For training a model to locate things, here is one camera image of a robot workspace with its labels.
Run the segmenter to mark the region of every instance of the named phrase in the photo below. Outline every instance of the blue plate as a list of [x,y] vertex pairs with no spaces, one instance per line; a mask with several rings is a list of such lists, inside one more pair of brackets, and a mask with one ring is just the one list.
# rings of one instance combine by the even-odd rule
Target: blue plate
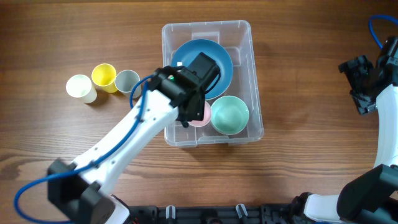
[[[171,66],[175,67],[177,66],[177,62],[182,62],[182,64],[187,67],[200,52],[205,53],[216,61],[221,71],[221,78],[217,85],[206,94],[206,100],[210,100],[225,92],[232,82],[232,75],[234,72],[231,57],[220,44],[205,39],[188,41],[177,49],[173,56]],[[210,84],[209,88],[213,86],[216,80],[217,78]]]

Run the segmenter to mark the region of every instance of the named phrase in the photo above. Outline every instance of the wooden surface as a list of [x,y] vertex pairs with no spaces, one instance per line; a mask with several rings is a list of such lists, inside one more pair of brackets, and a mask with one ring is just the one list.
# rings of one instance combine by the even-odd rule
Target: wooden surface
[[[244,19],[252,27],[265,135],[259,142],[179,149],[163,132],[133,160],[114,193],[129,205],[288,203],[302,192],[338,194],[369,170],[377,151],[377,113],[360,116],[337,66],[379,49],[368,17],[398,16],[391,1],[169,1],[0,6],[0,223],[23,222],[17,190],[98,142],[129,111],[120,94],[84,105],[67,80],[100,63],[141,77],[162,66],[161,29],[175,22]],[[374,23],[383,41],[397,35]],[[22,208],[64,219],[45,185]]]

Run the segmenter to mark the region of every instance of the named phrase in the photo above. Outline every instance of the teal cup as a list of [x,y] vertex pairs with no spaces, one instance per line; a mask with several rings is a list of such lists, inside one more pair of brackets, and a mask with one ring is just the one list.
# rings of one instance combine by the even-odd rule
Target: teal cup
[[238,134],[248,121],[248,106],[238,97],[223,96],[211,106],[211,124],[221,134]]

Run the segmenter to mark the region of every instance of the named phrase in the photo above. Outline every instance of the white cup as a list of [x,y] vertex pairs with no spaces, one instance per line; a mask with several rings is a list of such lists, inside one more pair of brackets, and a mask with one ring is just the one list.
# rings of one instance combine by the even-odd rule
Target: white cup
[[[127,97],[130,97],[131,90],[139,82],[139,75],[133,70],[123,70],[116,75],[114,84],[116,88]],[[133,99],[137,98],[141,94],[141,86],[136,88],[133,94]]]
[[72,76],[67,82],[67,92],[84,103],[92,103],[97,98],[97,91],[90,78],[85,75]]

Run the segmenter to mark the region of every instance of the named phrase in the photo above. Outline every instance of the plastic bin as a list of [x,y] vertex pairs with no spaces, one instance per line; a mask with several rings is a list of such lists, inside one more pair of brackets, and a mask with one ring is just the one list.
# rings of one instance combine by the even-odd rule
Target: plastic bin
[[[170,65],[177,49],[193,39],[213,40],[227,50],[234,73],[232,83],[221,96],[232,95],[242,99],[249,108],[250,119],[243,131],[230,136],[216,131],[211,123],[200,128],[184,128],[176,121],[165,128],[166,142],[171,146],[195,147],[199,144],[244,144],[260,140],[264,128],[250,24],[246,21],[167,24],[162,29],[163,66]],[[219,97],[208,100],[209,104],[212,105]]]

